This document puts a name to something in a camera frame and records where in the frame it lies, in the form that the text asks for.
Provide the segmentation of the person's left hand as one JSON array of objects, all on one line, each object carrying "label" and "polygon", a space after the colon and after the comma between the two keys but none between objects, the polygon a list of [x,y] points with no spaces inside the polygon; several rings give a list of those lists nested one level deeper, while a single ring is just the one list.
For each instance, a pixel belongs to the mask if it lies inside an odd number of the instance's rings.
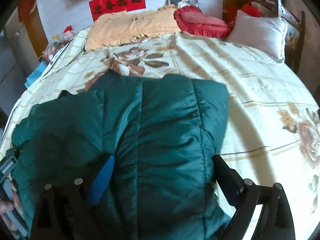
[{"label": "person's left hand", "polygon": [[6,226],[8,227],[9,231],[16,232],[17,227],[8,217],[6,212],[12,211],[14,208],[16,208],[18,212],[21,215],[23,215],[23,211],[22,211],[22,204],[21,204],[17,189],[13,182],[11,182],[11,188],[12,188],[13,197],[14,197],[13,202],[1,200],[1,217],[4,223],[6,224]]}]

